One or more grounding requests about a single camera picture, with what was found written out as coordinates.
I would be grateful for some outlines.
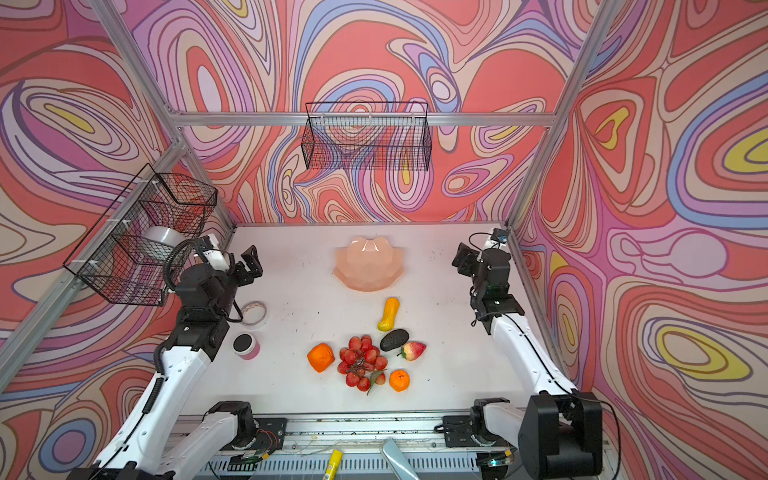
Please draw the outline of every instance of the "colorful wall panel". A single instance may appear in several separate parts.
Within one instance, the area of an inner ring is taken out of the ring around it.
[[[541,127],[459,127],[429,171],[307,170],[302,127],[187,127],[236,223],[506,219]]]
[[[87,1],[4,2],[0,45],[1,343],[168,142]],[[0,478],[64,478],[91,462],[146,386],[177,308],[81,292],[0,395]]]
[[[566,0],[121,2],[179,111],[303,111],[422,98],[433,111],[553,111],[597,8]]]
[[[590,2],[128,3],[122,15],[179,111],[411,101],[553,111]],[[306,172],[297,127],[185,133],[239,222],[504,220],[541,129],[433,129],[428,173]]]
[[[516,227],[629,478],[768,478],[767,65],[765,2],[628,2]]]

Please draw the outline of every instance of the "orange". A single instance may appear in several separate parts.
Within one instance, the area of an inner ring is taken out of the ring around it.
[[[389,386],[396,392],[402,392],[411,384],[411,377],[405,370],[396,370],[389,375]]]
[[[325,343],[320,343],[306,354],[306,359],[317,372],[322,372],[336,359],[333,357],[333,350]]]

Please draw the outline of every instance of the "black wire basket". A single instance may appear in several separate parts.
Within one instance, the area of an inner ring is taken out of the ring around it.
[[[428,170],[432,133],[421,101],[306,104],[307,170]]]
[[[125,197],[129,186],[118,198]],[[72,250],[64,267],[110,303],[162,306],[168,295],[163,265],[173,247],[144,235],[157,226],[172,228],[184,238],[199,237],[216,206],[217,190],[186,175],[157,172],[144,186],[136,188],[143,188],[136,202],[121,218],[109,220],[116,225],[96,251],[85,261],[71,261],[107,212]],[[191,249],[190,245],[176,255],[170,269],[174,281]]]

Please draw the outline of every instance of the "black cable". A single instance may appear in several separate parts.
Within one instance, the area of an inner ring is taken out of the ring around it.
[[[132,429],[132,430],[131,430],[131,431],[128,433],[128,436],[127,436],[127,437],[125,437],[125,440],[123,440],[123,443],[127,443],[127,442],[128,442],[128,440],[131,438],[131,436],[134,434],[134,432],[136,432],[136,429],[139,427],[139,424],[141,423],[141,420],[144,420],[144,415],[146,415],[146,414],[145,414],[145,413],[142,413],[142,414],[141,414],[141,416],[139,417],[139,421],[138,421],[138,422],[136,422],[136,425],[134,425],[133,429]],[[114,460],[114,457],[118,456],[118,453],[120,453],[120,452],[121,452],[121,450],[122,450],[122,448],[118,449],[118,450],[117,450],[117,451],[116,451],[116,452],[115,452],[115,453],[114,453],[114,454],[113,454],[113,455],[112,455],[112,456],[109,458],[109,460],[107,460],[107,461],[104,463],[104,465],[103,465],[103,466],[102,466],[100,469],[98,469],[98,470],[96,471],[96,473],[94,473],[94,474],[93,474],[93,475],[92,475],[92,476],[91,476],[91,477],[90,477],[88,480],[94,480],[94,478],[96,478],[96,477],[98,477],[99,475],[101,475],[101,473],[102,473],[102,472],[103,472],[103,471],[104,471],[104,470],[107,468],[107,465],[109,465],[109,463],[110,463],[112,460]]]
[[[188,245],[194,243],[194,241],[195,239],[193,238],[182,240],[178,245],[174,247],[173,250],[170,251],[168,258],[165,259],[165,263],[163,263],[163,280],[165,280],[165,284],[167,285],[168,289],[176,289],[176,285],[174,285],[174,279],[170,275],[170,268],[173,266],[174,260],[176,260],[176,256],[181,253],[182,250],[187,248]]]
[[[217,474],[216,470],[214,470],[214,466],[210,464],[210,460],[208,461],[208,468],[210,468],[210,472],[214,474],[214,477],[216,477],[218,480],[221,480],[219,474]]]
[[[149,398],[147,399],[147,403],[144,404],[144,407],[141,410],[142,413],[144,414],[147,414],[152,411],[152,407],[154,406],[154,403],[157,400],[157,397],[160,395],[160,391],[163,389],[163,384],[165,384],[165,368],[163,367],[163,357],[162,357],[163,350],[165,350],[165,343],[158,343],[157,346],[154,348],[154,352],[152,354],[152,359],[154,361],[154,369],[161,376],[158,376],[154,380],[154,385],[152,385],[152,392],[150,392]]]
[[[144,407],[141,409],[141,417],[139,417],[138,422],[136,422],[136,425],[134,425],[133,429],[128,433],[128,436],[125,437],[125,440],[123,440],[123,443],[127,443],[128,440],[131,439],[131,436],[136,432],[136,429],[139,427],[139,424],[141,423],[141,420],[144,420],[144,416],[152,411],[152,407],[154,406],[155,401],[157,400],[157,396],[160,395],[160,391],[163,388],[163,384],[165,383],[165,367],[163,366],[163,350],[165,350],[165,342],[158,343],[156,347],[154,347],[154,351],[152,352],[152,361],[154,363],[154,369],[157,373],[159,373],[161,376],[157,377],[154,381],[154,385],[152,386],[152,391],[149,394],[149,398],[147,398],[147,403],[144,404]],[[94,480],[94,478],[98,477],[105,468],[107,468],[107,465],[110,464],[112,460],[116,456],[118,456],[118,453],[120,453],[121,449],[118,449],[114,455],[112,455],[109,460],[107,460],[104,463],[104,466],[102,466],[100,469],[96,471],[88,480]]]
[[[502,314],[501,314],[501,313],[499,313],[499,312],[490,312],[490,313],[486,313],[485,315],[480,315],[480,316],[479,316],[479,317],[477,317],[476,319],[472,320],[472,323],[470,323],[469,325],[470,325],[470,326],[475,326],[475,325],[477,325],[477,322],[478,322],[478,321],[480,321],[481,319],[484,319],[484,318],[485,318],[485,317],[487,317],[487,316],[494,316],[494,315],[502,315]]]
[[[488,235],[488,236],[491,236],[491,235],[493,235],[493,233],[488,233],[488,232],[474,232],[474,233],[472,233],[472,234],[469,236],[469,238],[467,239],[467,241],[469,242],[469,244],[470,244],[470,245],[472,245],[474,248],[476,248],[476,249],[478,249],[478,250],[482,251],[482,250],[483,250],[482,248],[480,248],[480,247],[478,247],[477,245],[475,245],[474,243],[472,243],[472,237],[474,237],[475,235]]]
[[[518,330],[520,330],[520,333],[528,341],[528,344],[531,346],[531,349],[533,350],[533,353],[536,354],[536,357],[538,358],[538,361],[541,362],[541,365],[544,367],[544,370],[549,375],[549,378],[552,380],[552,382],[554,382],[554,384],[556,386],[558,386],[558,388],[560,390],[565,392],[566,395],[570,395],[571,398],[581,400],[582,402],[596,402],[596,403],[604,404],[604,405],[607,405],[609,409],[611,409],[611,414],[614,416],[614,420],[616,421],[616,436],[617,436],[617,441],[616,441],[616,447],[617,448],[616,449],[617,449],[617,455],[618,455],[618,460],[617,460],[617,464],[616,464],[616,472],[614,473],[614,476],[613,476],[613,478],[611,480],[616,480],[616,478],[619,476],[619,471],[621,470],[621,427],[619,425],[619,418],[616,415],[616,410],[614,410],[614,406],[612,404],[610,404],[609,402],[606,402],[605,400],[586,399],[586,398],[580,397],[578,395],[575,395],[573,392],[569,392],[568,390],[566,390],[562,385],[560,385],[558,383],[557,380],[554,379],[554,375],[552,375],[552,372],[549,371],[549,369],[547,368],[547,364],[544,363],[544,360],[541,359],[541,356],[538,354],[538,352],[536,351],[536,348],[533,346],[533,342],[531,341],[531,339],[528,338],[528,335],[525,335],[525,332],[518,325],[518,323],[515,322],[515,319],[513,319],[511,316],[509,316],[506,313],[502,313],[502,315],[504,315],[507,318],[509,318],[512,321],[512,323],[514,323],[515,326],[518,327]]]

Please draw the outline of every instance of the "yellow pen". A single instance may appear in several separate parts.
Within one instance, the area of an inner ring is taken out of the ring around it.
[[[323,475],[323,480],[333,480],[333,477],[336,476],[336,470],[339,469],[339,465],[341,465],[341,458],[344,456],[343,453],[339,452],[338,450],[334,450],[331,454],[331,459],[328,461],[328,468],[326,468],[326,474]]]

